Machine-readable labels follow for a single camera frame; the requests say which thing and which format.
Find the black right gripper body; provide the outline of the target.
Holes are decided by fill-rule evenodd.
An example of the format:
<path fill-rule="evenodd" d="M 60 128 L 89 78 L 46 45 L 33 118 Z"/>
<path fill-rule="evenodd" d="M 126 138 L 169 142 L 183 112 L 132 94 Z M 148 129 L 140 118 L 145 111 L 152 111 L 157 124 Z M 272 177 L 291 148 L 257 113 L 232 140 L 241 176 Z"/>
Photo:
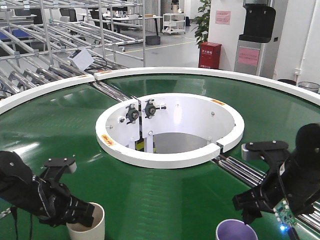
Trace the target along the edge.
<path fill-rule="evenodd" d="M 286 200 L 289 207 L 293 208 L 293 177 L 288 174 L 271 175 L 257 186 L 232 198 L 235 209 L 242 211 L 242 221 L 246 225 L 261 218 L 262 212 L 273 213 L 273 208 L 282 200 Z"/>

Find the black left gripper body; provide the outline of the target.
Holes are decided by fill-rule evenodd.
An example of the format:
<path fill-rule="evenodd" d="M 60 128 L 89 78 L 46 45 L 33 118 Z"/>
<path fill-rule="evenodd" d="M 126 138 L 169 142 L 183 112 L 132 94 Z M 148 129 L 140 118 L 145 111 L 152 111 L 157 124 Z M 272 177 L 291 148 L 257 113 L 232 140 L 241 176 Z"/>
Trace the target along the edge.
<path fill-rule="evenodd" d="M 66 224 L 81 224 L 92 227 L 95 207 L 71 194 L 68 187 L 52 179 L 34 177 L 40 199 L 40 214 L 37 216 L 41 224 L 57 227 Z"/>

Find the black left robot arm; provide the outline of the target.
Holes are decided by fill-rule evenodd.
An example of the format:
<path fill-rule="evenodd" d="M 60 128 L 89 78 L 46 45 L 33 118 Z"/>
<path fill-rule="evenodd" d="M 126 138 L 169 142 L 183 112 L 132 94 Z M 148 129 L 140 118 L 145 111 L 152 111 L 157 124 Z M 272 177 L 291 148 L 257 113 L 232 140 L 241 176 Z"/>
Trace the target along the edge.
<path fill-rule="evenodd" d="M 71 194 L 60 182 L 64 173 L 77 169 L 73 157 L 50 158 L 37 176 L 21 157 L 11 151 L 0 153 L 0 197 L 39 218 L 40 223 L 57 227 L 79 223 L 93 225 L 94 206 Z"/>

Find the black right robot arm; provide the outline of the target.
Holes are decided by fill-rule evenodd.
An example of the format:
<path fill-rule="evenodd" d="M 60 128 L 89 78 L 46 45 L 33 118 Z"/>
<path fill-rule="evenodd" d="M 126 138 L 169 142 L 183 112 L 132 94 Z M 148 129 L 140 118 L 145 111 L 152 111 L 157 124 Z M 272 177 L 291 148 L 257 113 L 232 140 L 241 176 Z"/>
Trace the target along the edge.
<path fill-rule="evenodd" d="M 236 194 L 233 205 L 242 211 L 242 220 L 251 224 L 272 213 L 274 207 L 286 199 L 294 216 L 312 214 L 312 204 L 320 198 L 320 125 L 302 126 L 290 152 L 285 141 L 248 142 L 241 146 L 245 160 L 264 160 L 269 169 L 266 177 L 255 187 Z"/>

